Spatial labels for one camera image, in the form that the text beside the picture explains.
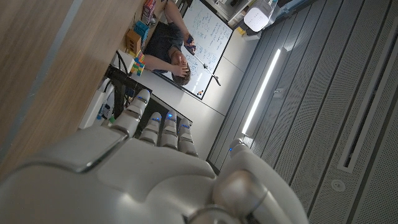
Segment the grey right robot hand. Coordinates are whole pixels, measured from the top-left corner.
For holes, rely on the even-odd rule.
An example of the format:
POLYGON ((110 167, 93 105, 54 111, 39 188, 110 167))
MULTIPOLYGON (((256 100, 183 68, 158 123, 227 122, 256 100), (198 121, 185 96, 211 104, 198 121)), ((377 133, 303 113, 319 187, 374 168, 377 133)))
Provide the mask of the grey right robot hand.
POLYGON ((2 223, 307 223, 286 181, 241 139, 216 173, 197 156, 189 122, 154 113, 141 90, 109 126, 92 126, 32 156, 1 182, 2 223))

